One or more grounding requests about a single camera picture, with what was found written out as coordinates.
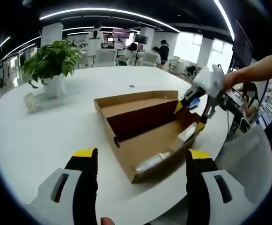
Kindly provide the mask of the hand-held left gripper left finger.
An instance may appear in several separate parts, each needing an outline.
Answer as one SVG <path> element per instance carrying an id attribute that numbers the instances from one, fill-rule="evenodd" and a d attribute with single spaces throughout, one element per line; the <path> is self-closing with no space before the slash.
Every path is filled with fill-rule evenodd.
<path id="1" fill-rule="evenodd" d="M 96 225 L 97 173 L 98 149 L 78 150 L 25 209 L 41 225 Z"/>

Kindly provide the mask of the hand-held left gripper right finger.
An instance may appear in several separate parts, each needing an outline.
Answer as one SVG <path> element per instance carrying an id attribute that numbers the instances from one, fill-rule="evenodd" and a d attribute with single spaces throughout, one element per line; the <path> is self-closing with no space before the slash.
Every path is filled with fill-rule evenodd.
<path id="1" fill-rule="evenodd" d="M 189 225 L 241 225 L 257 211 L 243 185 L 201 150 L 187 150 Z"/>

